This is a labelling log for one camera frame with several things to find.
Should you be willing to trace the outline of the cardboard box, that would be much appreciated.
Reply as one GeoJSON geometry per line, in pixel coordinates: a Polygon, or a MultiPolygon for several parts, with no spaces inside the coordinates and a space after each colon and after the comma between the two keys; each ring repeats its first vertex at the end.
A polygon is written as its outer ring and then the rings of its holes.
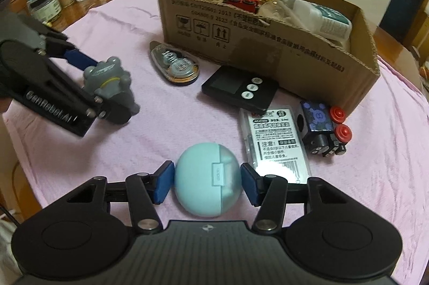
{"type": "Polygon", "coordinates": [[[351,113],[380,77],[362,10],[345,0],[306,0],[352,23],[348,49],[313,32],[261,17],[223,0],[158,0],[166,42],[221,65],[272,77],[304,99],[351,113]]]}

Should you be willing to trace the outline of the black digital timer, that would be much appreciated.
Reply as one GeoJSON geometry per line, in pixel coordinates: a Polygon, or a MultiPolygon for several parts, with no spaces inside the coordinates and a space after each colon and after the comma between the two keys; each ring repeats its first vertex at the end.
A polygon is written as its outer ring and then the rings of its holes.
{"type": "Polygon", "coordinates": [[[218,101],[264,115],[279,83],[270,77],[236,67],[221,66],[201,86],[201,91],[218,101]]]}

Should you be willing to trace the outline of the correction tape dispenser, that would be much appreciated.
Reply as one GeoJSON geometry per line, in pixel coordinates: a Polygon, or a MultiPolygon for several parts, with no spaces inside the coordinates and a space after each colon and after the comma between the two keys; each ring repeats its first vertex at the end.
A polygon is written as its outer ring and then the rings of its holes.
{"type": "Polygon", "coordinates": [[[171,84],[185,86],[198,79],[198,62],[188,52],[155,40],[149,47],[154,66],[171,84]]]}

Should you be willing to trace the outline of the clear lead refill box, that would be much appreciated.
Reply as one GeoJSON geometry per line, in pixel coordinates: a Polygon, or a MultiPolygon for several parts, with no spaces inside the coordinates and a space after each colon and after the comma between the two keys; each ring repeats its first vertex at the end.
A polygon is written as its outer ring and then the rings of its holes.
{"type": "Polygon", "coordinates": [[[270,108],[264,115],[241,109],[240,122],[247,162],[259,175],[307,182],[310,167],[291,107],[270,108]]]}

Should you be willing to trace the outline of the light blue egg case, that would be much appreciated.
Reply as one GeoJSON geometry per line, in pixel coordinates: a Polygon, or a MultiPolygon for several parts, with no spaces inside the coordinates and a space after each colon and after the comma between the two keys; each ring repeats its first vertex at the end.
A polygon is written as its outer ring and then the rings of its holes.
{"type": "Polygon", "coordinates": [[[192,215],[212,218],[227,212],[241,195],[235,155],[217,143],[189,147],[175,165],[175,194],[192,215]]]}

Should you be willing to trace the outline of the grey mouse figurine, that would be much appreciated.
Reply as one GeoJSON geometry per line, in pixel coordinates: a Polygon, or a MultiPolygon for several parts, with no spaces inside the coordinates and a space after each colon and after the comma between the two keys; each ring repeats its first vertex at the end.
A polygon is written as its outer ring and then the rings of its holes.
{"type": "Polygon", "coordinates": [[[122,67],[118,57],[110,57],[106,61],[98,62],[96,67],[87,67],[84,71],[83,89],[92,94],[118,102],[131,110],[132,116],[140,111],[131,90],[132,78],[122,67]]]}

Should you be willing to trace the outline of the pink table cloth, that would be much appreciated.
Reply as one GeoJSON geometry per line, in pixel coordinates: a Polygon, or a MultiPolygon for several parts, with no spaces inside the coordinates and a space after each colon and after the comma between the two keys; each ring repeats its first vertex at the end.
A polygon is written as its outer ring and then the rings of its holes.
{"type": "MultiPolygon", "coordinates": [[[[123,181],[151,173],[198,143],[219,143],[246,161],[239,110],[201,92],[216,65],[200,61],[198,80],[185,87],[166,82],[154,68],[149,44],[163,37],[158,0],[113,0],[66,34],[93,59],[122,61],[140,112],[123,126],[97,119],[80,138],[13,103],[4,122],[42,206],[97,175],[123,181]]],[[[418,284],[428,263],[428,102],[384,61],[379,66],[377,82],[347,118],[353,132],[347,152],[308,162],[314,176],[395,225],[403,251],[393,276],[418,284]]]]}

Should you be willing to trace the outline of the dark blue toy train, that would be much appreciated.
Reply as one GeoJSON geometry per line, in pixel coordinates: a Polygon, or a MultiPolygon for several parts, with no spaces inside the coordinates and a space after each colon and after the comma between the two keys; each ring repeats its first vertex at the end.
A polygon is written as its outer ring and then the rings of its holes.
{"type": "Polygon", "coordinates": [[[345,119],[346,113],[341,107],[301,101],[296,124],[307,152],[322,157],[345,154],[353,137],[345,119]]]}

